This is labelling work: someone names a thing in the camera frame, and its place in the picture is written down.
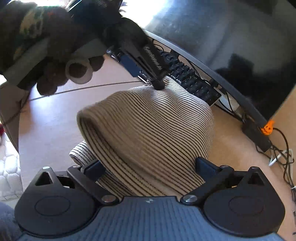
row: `striped beanie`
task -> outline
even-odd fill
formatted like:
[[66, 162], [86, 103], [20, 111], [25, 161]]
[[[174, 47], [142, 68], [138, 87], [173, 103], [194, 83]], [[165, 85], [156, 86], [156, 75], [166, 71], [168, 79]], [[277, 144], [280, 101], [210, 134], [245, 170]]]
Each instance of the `striped beanie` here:
[[180, 198], [204, 183], [195, 159], [208, 157], [211, 109], [170, 77], [164, 82], [161, 91], [148, 85], [119, 91], [77, 114], [85, 142], [72, 155], [98, 158], [107, 170], [98, 183], [118, 197]]

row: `gray fleece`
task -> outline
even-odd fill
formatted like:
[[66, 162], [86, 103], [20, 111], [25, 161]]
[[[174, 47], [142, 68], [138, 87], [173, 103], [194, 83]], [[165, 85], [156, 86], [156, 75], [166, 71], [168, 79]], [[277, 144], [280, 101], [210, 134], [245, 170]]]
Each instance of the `gray fleece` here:
[[0, 202], [0, 241], [16, 241], [21, 234], [15, 221], [14, 209]]

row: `black keyboard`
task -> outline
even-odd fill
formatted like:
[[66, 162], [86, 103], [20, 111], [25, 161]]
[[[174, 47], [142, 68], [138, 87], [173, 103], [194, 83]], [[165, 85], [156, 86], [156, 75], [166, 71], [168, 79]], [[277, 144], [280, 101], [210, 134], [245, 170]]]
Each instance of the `black keyboard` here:
[[170, 76], [190, 94], [205, 101], [209, 106], [213, 105], [221, 94], [210, 86], [205, 80], [197, 76], [193, 69], [184, 65], [178, 58], [169, 52], [160, 50], [165, 62], [170, 66]]

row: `red object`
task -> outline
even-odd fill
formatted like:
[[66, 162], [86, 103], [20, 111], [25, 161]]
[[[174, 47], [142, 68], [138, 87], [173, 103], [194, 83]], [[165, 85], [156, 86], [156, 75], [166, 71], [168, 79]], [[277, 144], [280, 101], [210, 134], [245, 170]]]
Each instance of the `red object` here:
[[4, 128], [3, 128], [2, 124], [0, 124], [0, 136], [2, 136], [3, 133], [4, 133]]

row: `black tool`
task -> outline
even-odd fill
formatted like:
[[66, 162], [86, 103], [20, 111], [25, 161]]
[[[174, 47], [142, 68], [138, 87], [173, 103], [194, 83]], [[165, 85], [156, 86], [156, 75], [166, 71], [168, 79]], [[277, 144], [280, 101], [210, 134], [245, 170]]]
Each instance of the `black tool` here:
[[168, 64], [168, 74], [190, 94], [205, 101], [209, 106], [212, 106], [221, 97], [221, 94], [214, 89], [207, 81], [201, 79], [193, 69], [184, 65], [176, 57], [178, 53], [165, 52], [159, 50], [161, 56]]
[[165, 85], [169, 66], [143, 30], [132, 20], [121, 17], [111, 1], [81, 0], [69, 9], [72, 18], [98, 35], [108, 50], [127, 54], [146, 75], [156, 90]]
[[54, 173], [44, 167], [15, 208], [25, 240], [282, 240], [285, 208], [258, 167], [246, 172], [196, 159], [205, 183], [180, 202], [167, 197], [119, 199], [94, 182], [100, 165]]

